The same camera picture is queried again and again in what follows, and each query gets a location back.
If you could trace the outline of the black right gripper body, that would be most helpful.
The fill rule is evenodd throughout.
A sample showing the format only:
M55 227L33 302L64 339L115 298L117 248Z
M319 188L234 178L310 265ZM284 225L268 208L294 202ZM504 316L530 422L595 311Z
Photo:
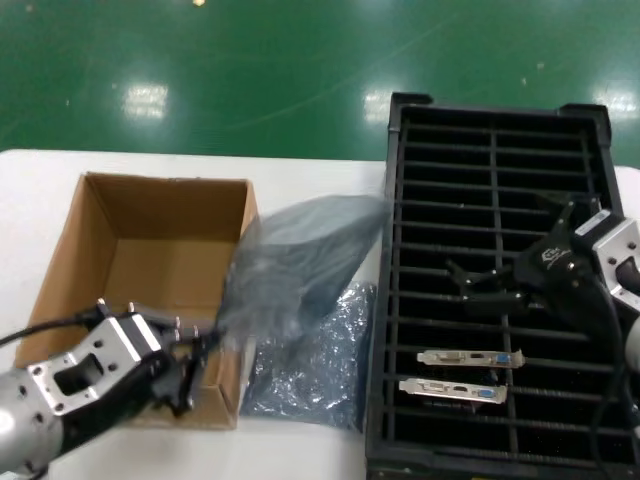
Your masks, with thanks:
M611 326L618 321L603 281L567 235L550 234L522 252L513 263L513 276L570 326Z

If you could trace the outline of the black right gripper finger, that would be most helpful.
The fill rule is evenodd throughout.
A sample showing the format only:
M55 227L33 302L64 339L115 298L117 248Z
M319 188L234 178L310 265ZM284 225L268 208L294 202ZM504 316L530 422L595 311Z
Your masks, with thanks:
M531 294L515 280L511 265L477 273L447 260L446 268L451 280L459 287L468 315L502 316L528 311Z
M556 225L573 231L601 210L600 199L588 194L544 192L536 195L537 205L546 210Z

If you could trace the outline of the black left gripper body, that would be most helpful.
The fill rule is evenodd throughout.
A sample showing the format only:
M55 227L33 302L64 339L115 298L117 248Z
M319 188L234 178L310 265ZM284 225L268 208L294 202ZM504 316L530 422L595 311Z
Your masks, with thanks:
M134 419L147 407L166 407L173 415L172 406L178 393L178 360L166 352L145 360L106 393L63 415L60 452L67 454L83 446Z

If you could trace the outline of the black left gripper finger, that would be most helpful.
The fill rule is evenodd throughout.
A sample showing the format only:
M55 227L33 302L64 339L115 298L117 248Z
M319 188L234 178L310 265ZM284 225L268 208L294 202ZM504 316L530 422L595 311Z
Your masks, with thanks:
M184 327L174 330L171 334L171 343L173 345L190 346L194 356L207 357L219 350L224 335L225 330L217 326L210 328Z
M202 351L189 353L178 360L178 367L178 393L172 406L176 418L194 409L206 369L205 356Z

